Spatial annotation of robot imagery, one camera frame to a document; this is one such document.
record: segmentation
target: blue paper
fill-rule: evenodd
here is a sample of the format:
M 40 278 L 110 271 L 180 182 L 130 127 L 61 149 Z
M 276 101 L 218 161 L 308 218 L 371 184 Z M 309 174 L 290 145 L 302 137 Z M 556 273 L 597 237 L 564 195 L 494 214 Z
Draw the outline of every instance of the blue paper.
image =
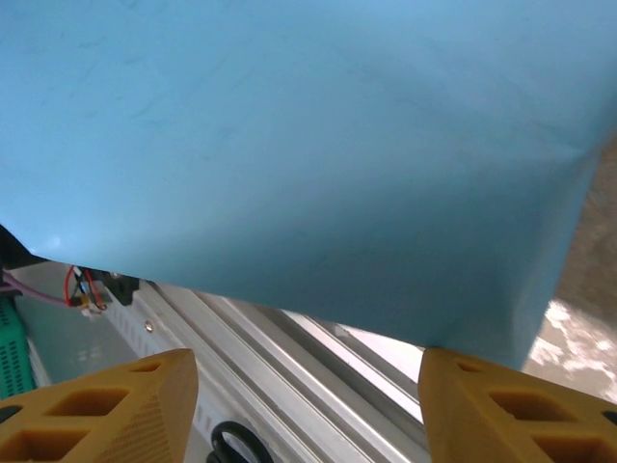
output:
M 48 259 L 525 358 L 617 125 L 617 3 L 0 3 Z

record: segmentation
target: green crate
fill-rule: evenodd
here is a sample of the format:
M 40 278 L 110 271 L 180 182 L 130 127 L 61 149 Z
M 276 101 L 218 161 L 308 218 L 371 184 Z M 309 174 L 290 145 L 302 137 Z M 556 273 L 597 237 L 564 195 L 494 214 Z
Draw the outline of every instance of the green crate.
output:
M 33 389 L 26 332 L 11 301 L 0 297 L 0 400 Z

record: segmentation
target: black wire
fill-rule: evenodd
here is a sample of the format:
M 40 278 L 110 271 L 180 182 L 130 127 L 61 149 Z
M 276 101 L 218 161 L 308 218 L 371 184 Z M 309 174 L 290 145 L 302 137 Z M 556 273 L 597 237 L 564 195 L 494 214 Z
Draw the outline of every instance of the black wire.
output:
M 92 283 L 90 283 L 90 278 L 87 278 L 86 280 L 88 281 L 88 289 L 90 290 L 90 295 L 88 296 L 88 298 L 90 299 L 90 302 L 92 302 L 92 303 L 94 304 L 94 306 L 95 306 L 97 309 L 99 309 L 100 311 L 104 311 L 105 309 L 103 309 L 102 307 L 100 307 L 100 306 L 98 305 L 98 303 L 96 302 L 96 296 L 94 296 L 93 284 L 92 284 Z
M 77 294 L 78 289 L 82 294 L 84 294 L 84 290 L 81 288 L 81 275 L 77 276 L 76 273 L 73 273 L 73 277 L 75 279 L 75 287 L 73 288 L 73 293 L 70 295 L 71 299 L 75 297 L 75 294 Z
M 274 463 L 270 452 L 259 438 L 239 422 L 220 422 L 214 426 L 210 437 L 214 450 L 206 457 L 205 463 L 249 463 L 226 442 L 224 434 L 229 434 L 242 442 L 253 454 L 257 463 Z

